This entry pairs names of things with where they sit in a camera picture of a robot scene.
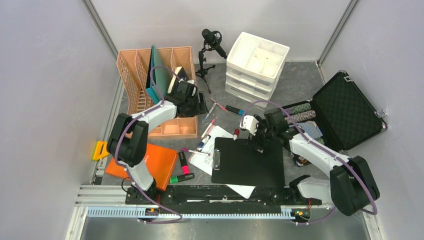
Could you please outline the dark blue hardcover book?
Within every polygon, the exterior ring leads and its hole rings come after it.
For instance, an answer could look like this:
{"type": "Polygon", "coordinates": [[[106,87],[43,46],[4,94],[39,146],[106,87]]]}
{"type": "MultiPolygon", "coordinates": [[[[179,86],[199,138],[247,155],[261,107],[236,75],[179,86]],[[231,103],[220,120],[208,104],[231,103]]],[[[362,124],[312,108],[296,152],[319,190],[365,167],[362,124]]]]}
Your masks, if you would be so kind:
{"type": "Polygon", "coordinates": [[[177,66],[174,69],[174,73],[177,76],[172,74],[172,79],[171,79],[170,84],[169,84],[168,89],[167,89],[168,95],[170,95],[177,88],[180,81],[187,82],[187,81],[191,80],[191,78],[188,76],[188,74],[186,73],[185,69],[182,66],[177,66]]]}

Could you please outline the black clipboard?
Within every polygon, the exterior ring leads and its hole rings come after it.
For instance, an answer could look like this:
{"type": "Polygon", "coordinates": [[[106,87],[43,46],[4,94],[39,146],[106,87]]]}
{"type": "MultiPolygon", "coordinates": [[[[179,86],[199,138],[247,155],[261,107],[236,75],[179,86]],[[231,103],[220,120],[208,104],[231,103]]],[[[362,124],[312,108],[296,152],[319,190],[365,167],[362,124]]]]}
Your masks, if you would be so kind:
{"type": "Polygon", "coordinates": [[[214,140],[211,181],[215,184],[283,188],[283,147],[271,142],[263,152],[246,139],[217,137],[214,140]]]}

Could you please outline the teal notebook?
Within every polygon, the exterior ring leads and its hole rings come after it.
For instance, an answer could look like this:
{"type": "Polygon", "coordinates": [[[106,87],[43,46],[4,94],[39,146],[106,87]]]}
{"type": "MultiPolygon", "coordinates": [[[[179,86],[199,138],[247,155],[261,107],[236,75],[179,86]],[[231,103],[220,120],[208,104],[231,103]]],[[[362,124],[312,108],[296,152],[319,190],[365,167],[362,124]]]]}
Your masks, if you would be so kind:
{"type": "Polygon", "coordinates": [[[156,95],[156,93],[155,93],[155,91],[152,87],[152,83],[151,83],[150,72],[151,72],[151,69],[152,69],[153,59],[154,59],[153,47],[151,47],[145,87],[146,87],[146,92],[147,92],[148,96],[150,97],[150,99],[152,101],[152,104],[155,105],[159,102],[159,98],[156,95]]]}

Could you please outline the peach plastic file organizer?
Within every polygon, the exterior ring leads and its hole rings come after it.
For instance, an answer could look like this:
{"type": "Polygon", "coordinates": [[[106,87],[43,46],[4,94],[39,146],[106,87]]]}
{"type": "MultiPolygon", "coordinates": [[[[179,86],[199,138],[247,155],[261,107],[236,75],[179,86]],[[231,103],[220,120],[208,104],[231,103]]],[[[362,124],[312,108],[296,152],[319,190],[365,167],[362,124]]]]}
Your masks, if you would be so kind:
{"type": "MultiPolygon", "coordinates": [[[[170,68],[183,67],[187,75],[196,81],[192,48],[190,46],[162,47],[155,55],[170,68]]],[[[129,115],[142,112],[159,102],[150,90],[151,49],[125,49],[118,52],[116,65],[128,95],[129,115]]],[[[187,139],[198,137],[198,118],[174,118],[154,128],[149,137],[153,139],[187,139]]]]}

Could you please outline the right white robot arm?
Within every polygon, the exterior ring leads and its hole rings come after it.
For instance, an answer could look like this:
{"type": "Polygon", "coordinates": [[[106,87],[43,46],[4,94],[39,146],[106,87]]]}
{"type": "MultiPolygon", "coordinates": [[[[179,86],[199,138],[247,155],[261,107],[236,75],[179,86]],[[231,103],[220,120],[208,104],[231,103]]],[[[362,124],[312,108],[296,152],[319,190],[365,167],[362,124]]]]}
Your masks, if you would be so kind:
{"type": "Polygon", "coordinates": [[[289,189],[289,199],[302,204],[308,198],[332,203],[342,214],[358,211],[377,215],[380,191],[368,162],[361,156],[350,157],[310,137],[282,107],[268,110],[264,118],[244,113],[239,127],[249,132],[250,145],[258,151],[270,142],[305,158],[328,177],[306,177],[289,189]]]}

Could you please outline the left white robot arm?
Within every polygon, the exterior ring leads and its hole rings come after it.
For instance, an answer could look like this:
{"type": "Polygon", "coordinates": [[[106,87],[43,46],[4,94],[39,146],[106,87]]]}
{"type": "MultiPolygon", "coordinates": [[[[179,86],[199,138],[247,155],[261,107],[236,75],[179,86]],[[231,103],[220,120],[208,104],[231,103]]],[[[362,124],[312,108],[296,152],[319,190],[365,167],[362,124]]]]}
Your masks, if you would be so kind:
{"type": "Polygon", "coordinates": [[[123,167],[138,197],[145,204],[157,198],[156,180],[144,161],[149,133],[159,125],[175,118],[191,118],[207,112],[206,98],[198,87],[179,81],[170,94],[161,95],[157,104],[128,115],[119,114],[107,141],[107,151],[115,163],[123,167]]]}

